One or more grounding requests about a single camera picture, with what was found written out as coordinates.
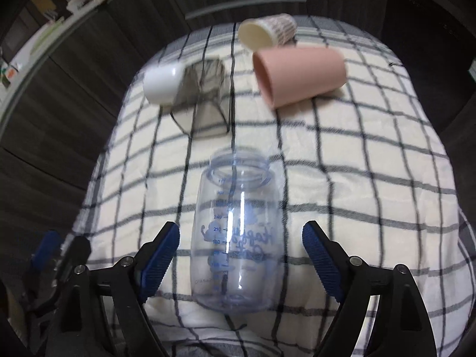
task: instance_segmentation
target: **pink plastic cup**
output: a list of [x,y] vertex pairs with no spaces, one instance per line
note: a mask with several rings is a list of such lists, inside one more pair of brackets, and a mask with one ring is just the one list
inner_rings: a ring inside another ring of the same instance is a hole
[[275,47],[253,54],[261,96],[271,108],[323,94],[346,83],[342,54],[323,47]]

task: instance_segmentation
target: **metal screw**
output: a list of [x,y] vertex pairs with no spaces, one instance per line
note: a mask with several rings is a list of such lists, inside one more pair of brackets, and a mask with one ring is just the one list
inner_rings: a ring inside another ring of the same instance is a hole
[[74,273],[75,274],[82,274],[84,272],[84,270],[86,269],[86,266],[84,266],[84,264],[80,264],[79,266],[76,266],[74,268]]
[[362,266],[362,259],[358,256],[353,256],[350,258],[350,263],[354,266]]
[[131,256],[125,256],[120,260],[120,265],[123,267],[130,266],[134,262],[134,258]]

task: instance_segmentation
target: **checkered tablecloth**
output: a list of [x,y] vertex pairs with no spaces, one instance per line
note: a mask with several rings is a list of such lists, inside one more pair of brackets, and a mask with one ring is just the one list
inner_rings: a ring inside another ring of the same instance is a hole
[[[220,57],[230,77],[231,130],[191,140],[170,115],[148,104],[138,72],[100,155],[74,226],[92,244],[88,267],[134,255],[164,223],[181,241],[145,307],[172,356],[310,356],[336,313],[301,242],[317,220],[349,255],[393,268],[406,264],[431,318],[439,356],[458,345],[475,299],[475,235],[458,212],[451,164],[413,91],[385,45],[330,19],[296,17],[297,46],[336,47],[348,82],[327,95],[271,111],[260,97],[251,53],[238,24],[189,34],[148,65]],[[190,295],[190,239],[198,184],[210,155],[246,145],[271,160],[280,187],[285,274],[279,304],[244,317],[208,311]],[[355,355],[362,355],[377,299],[367,311]],[[114,312],[112,329],[120,339]]]

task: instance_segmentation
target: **white cup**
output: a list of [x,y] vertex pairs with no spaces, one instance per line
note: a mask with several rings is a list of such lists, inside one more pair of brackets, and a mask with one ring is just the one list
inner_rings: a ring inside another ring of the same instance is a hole
[[173,104],[185,73],[185,64],[151,65],[144,73],[144,95],[150,104]]
[[293,16],[266,16],[245,20],[238,28],[241,44],[255,52],[262,48],[282,46],[296,34],[298,25]]

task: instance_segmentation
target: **clear plastic bottle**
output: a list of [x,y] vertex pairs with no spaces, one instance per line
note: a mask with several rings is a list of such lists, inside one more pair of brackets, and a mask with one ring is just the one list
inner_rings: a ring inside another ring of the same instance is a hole
[[202,174],[191,243],[192,297],[227,314],[277,303],[283,275],[279,196],[258,151],[217,151]]

